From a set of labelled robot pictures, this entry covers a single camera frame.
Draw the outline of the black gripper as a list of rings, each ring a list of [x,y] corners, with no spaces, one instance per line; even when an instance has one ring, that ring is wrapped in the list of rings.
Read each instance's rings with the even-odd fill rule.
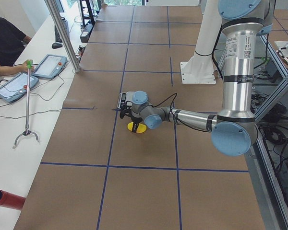
[[[132,119],[132,132],[137,133],[139,123],[142,122],[142,118],[139,114],[131,112],[131,119]]]

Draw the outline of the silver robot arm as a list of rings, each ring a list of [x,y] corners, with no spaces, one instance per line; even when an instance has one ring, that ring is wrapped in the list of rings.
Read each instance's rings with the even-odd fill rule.
[[[129,116],[149,129],[169,121],[211,133],[214,147],[228,156],[246,153],[257,140],[255,117],[251,112],[253,65],[256,37],[270,32],[275,9],[273,0],[222,0],[218,12],[226,36],[222,110],[203,114],[171,106],[155,107],[147,93],[136,91]]]

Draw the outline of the operator hand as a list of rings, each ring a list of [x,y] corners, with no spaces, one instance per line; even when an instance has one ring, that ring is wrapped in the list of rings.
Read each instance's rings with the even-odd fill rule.
[[[31,68],[29,68],[28,65],[27,65],[27,63],[24,62],[24,63],[21,65],[21,71],[27,72],[29,69],[30,69],[30,71],[34,71],[35,66],[34,66],[34,65],[31,65],[30,67],[31,67]]]

